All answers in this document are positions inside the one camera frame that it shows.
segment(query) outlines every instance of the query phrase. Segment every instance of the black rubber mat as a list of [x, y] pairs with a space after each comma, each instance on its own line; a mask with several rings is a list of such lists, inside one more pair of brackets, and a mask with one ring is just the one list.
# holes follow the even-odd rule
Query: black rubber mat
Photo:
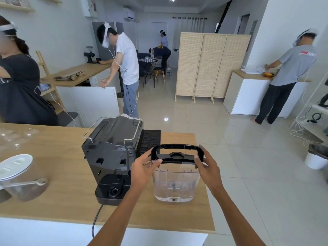
[[147, 152], [149, 149], [161, 144], [160, 130], [143, 129], [137, 146], [137, 157]]

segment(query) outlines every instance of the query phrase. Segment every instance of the hand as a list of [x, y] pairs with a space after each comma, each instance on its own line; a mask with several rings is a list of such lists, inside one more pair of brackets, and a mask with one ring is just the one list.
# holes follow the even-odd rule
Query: hand
[[194, 156], [195, 164], [197, 165], [199, 169], [199, 174], [205, 184], [210, 189], [211, 193], [214, 195], [217, 192], [220, 192], [224, 190], [222, 180], [221, 180], [221, 174], [220, 169], [216, 163], [216, 161], [213, 159], [213, 157], [210, 155], [210, 153], [202, 146], [199, 145], [199, 147], [204, 151], [205, 157], [204, 162], [207, 165], [204, 165], [198, 155]]
[[149, 149], [142, 156], [136, 158], [132, 163], [131, 188], [142, 191], [151, 179], [155, 168], [162, 163], [163, 160], [158, 159], [154, 162], [153, 165], [150, 165], [150, 157], [148, 156], [150, 155], [151, 151], [152, 149]]
[[100, 82], [100, 86], [104, 89], [106, 86], [108, 86], [110, 83], [110, 81], [108, 80], [108, 78], [105, 78], [103, 80], [101, 80]]

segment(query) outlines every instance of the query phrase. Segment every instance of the curtain rod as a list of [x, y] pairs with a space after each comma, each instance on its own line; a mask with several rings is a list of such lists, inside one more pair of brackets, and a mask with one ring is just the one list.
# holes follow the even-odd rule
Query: curtain rod
[[200, 20], [203, 20], [203, 19], [204, 19], [204, 20], [207, 20], [207, 18], [203, 18], [203, 17], [200, 18], [200, 17], [174, 17], [174, 16], [173, 16], [172, 18], [173, 18], [173, 19], [181, 19], [181, 18], [182, 18], [182, 19], [187, 19], [187, 18], [188, 18], [188, 20], [191, 20], [191, 19], [196, 19], [196, 20], [197, 20], [197, 19], [198, 19], [198, 20], [199, 20], [199, 19], [200, 19]]

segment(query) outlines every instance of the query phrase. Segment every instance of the wooden countertop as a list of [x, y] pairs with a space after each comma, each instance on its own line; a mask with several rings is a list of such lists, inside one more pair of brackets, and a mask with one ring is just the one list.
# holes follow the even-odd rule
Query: wooden countertop
[[[69, 69], [52, 74], [51, 79], [42, 78], [42, 81], [45, 84], [53, 84], [55, 86], [73, 87], [73, 86], [76, 86], [76, 85], [82, 83], [83, 81], [86, 81], [88, 78], [91, 78], [92, 76], [108, 69], [111, 66], [112, 66], [111, 64], [102, 65], [102, 64], [85, 63], [82, 65], [74, 66]], [[73, 81], [56, 81], [54, 79], [54, 77], [56, 77], [56, 76], [65, 76], [67, 74], [73, 74], [73, 73], [77, 73], [79, 71], [84, 71], [85, 76], [78, 77], [76, 80], [73, 80]]]
[[[270, 80], [270, 81], [273, 80], [273, 78], [264, 77], [262, 74], [247, 74], [247, 73], [244, 73], [241, 70], [233, 70], [233, 72], [235, 74], [237, 74], [238, 76], [244, 78], [244, 79]], [[305, 80], [305, 79], [300, 78], [298, 80], [298, 82], [307, 82], [307, 83], [310, 83], [311, 80], [308, 80], [308, 79]]]
[[[87, 128], [51, 127], [0, 123], [0, 128], [23, 132], [36, 128], [36, 134], [21, 149], [1, 153], [0, 162], [8, 157], [27, 153], [49, 180], [47, 190], [35, 200], [21, 203], [14, 198], [0, 204], [0, 216], [69, 223], [92, 224], [100, 207], [94, 195], [96, 181], [81, 145]], [[196, 144], [190, 133], [162, 132], [161, 143]], [[97, 224], [103, 225], [115, 206], [104, 206]], [[195, 198], [187, 204], [169, 205], [154, 197], [150, 181], [132, 213], [128, 227], [214, 233], [215, 227], [206, 186], [200, 179]]]

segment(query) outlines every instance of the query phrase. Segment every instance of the white lid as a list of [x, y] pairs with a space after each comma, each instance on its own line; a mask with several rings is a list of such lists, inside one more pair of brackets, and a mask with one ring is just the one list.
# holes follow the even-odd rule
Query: white lid
[[0, 163], [0, 181], [10, 179], [24, 172], [33, 161], [29, 154], [10, 157]]

